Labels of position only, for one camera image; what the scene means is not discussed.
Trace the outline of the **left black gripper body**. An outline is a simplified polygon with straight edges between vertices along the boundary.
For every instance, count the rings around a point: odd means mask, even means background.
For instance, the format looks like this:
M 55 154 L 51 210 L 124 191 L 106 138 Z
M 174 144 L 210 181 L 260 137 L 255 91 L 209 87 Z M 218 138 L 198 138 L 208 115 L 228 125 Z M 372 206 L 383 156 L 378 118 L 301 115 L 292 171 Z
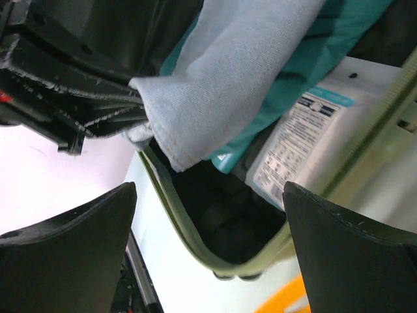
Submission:
M 43 52 L 85 72 L 84 1 L 1 2 L 1 124 L 23 124 L 80 155 L 84 136 L 74 119 L 80 100 L 54 95 L 9 71 L 9 36 L 21 35 Z

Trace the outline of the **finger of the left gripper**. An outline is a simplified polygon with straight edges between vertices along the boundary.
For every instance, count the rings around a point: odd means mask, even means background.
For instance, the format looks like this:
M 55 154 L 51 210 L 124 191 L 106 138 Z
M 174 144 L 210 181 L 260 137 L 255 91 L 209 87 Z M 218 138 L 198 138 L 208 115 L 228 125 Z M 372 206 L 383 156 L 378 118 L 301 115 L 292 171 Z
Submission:
M 79 104 L 74 113 L 77 133 L 87 138 L 109 137 L 147 119 L 142 104 Z
M 21 35 L 9 36 L 9 71 L 54 95 L 74 97 L 98 110 L 143 108 L 137 91 L 67 65 Z

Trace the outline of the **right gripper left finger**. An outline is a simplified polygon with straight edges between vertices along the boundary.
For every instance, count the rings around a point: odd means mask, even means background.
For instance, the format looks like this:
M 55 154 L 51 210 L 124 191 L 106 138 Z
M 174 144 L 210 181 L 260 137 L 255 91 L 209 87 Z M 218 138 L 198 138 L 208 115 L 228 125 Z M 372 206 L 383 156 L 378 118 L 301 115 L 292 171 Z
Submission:
M 2 312 L 109 312 L 136 208 L 136 186 L 1 235 Z

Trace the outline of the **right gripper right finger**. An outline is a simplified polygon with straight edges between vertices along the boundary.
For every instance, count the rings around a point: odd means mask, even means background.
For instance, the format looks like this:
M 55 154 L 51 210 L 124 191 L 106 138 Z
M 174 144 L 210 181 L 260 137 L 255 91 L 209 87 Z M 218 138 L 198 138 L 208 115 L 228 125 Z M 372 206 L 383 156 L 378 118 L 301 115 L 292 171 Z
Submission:
M 285 184 L 283 202 L 312 312 L 415 312 L 416 234 Z

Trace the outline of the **yellow plastic basket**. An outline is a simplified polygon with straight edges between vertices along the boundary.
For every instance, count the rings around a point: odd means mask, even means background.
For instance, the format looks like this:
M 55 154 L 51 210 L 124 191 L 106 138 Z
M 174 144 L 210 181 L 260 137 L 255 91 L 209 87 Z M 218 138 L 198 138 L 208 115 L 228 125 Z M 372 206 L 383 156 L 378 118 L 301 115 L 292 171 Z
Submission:
M 298 275 L 262 304 L 256 313 L 311 313 L 302 275 Z

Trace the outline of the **green hard-shell suitcase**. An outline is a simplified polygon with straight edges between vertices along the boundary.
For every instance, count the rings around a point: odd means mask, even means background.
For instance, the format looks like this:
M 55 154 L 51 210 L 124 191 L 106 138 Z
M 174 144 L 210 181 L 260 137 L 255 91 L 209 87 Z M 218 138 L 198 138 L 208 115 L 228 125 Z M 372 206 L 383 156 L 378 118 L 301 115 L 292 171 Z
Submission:
M 191 255 L 252 280 L 300 254 L 319 212 L 416 231 L 416 2 L 394 1 L 350 56 L 253 139 L 230 174 L 139 158 Z

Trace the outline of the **light blue denim garment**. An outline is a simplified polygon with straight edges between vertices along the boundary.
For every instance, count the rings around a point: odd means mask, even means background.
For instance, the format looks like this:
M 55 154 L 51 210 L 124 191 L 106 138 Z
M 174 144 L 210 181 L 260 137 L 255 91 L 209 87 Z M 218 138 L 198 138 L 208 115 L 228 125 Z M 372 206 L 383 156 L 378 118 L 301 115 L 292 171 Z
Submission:
M 205 1 L 168 76 L 133 78 L 147 120 L 126 131 L 156 140 L 184 171 L 238 136 L 317 17 L 322 1 Z

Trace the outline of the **teal fabric garment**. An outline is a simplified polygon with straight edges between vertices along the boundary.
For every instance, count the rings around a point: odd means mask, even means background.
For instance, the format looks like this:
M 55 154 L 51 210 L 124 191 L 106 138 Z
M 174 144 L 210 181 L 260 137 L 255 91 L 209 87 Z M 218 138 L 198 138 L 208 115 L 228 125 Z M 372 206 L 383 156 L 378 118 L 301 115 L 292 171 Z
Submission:
M 254 120 L 205 159 L 229 153 L 284 114 L 330 72 L 388 8 L 388 1 L 322 1 L 317 17 L 274 78 Z

